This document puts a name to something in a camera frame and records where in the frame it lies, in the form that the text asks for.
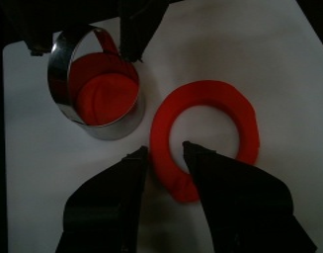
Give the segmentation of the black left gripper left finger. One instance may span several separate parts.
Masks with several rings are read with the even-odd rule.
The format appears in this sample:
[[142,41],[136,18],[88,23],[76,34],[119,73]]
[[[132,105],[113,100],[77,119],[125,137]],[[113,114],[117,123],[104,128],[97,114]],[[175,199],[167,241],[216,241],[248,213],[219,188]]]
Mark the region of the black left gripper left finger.
[[142,146],[81,184],[64,205],[55,253],[138,253],[148,167]]

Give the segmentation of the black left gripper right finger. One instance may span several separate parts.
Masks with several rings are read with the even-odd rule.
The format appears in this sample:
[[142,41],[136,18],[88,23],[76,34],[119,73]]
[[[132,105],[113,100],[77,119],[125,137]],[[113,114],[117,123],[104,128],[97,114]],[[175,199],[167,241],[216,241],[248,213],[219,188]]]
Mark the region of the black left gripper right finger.
[[190,141],[182,146],[215,253],[315,253],[284,183]]

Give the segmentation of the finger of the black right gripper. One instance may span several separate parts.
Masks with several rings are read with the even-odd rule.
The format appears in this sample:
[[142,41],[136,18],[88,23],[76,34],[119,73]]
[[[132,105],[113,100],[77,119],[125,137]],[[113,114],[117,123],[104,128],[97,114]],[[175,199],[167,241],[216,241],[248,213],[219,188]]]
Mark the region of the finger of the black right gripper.
[[143,58],[167,7],[168,0],[119,0],[120,54],[127,61]]
[[43,56],[52,51],[53,32],[41,15],[21,13],[15,27],[32,56]]

